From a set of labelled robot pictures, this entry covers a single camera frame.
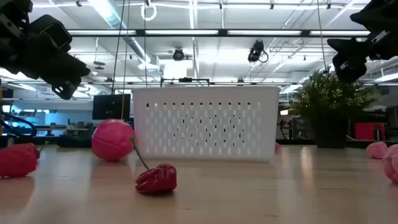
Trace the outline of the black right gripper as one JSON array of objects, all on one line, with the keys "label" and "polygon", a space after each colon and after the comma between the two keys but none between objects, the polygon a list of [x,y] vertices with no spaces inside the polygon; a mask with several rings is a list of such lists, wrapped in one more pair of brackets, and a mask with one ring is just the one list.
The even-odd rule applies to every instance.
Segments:
[{"label": "black right gripper", "polygon": [[369,31],[366,42],[358,42],[354,37],[327,40],[327,44],[338,52],[332,63],[342,83],[354,83],[367,72],[366,57],[363,56],[371,60],[389,60],[397,56],[397,23],[366,28]]}]

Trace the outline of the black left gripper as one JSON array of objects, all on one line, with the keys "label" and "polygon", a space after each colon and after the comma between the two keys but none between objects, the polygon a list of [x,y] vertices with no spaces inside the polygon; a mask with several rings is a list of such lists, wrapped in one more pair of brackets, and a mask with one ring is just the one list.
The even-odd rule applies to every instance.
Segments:
[{"label": "black left gripper", "polygon": [[[1,67],[8,72],[23,73],[29,78],[39,78],[49,69],[49,61],[54,57],[57,78],[81,78],[90,73],[85,63],[62,52],[53,39],[44,33],[28,33],[16,37],[10,32],[1,33]],[[80,82],[69,80],[52,84],[52,91],[63,100],[69,100]]]}]

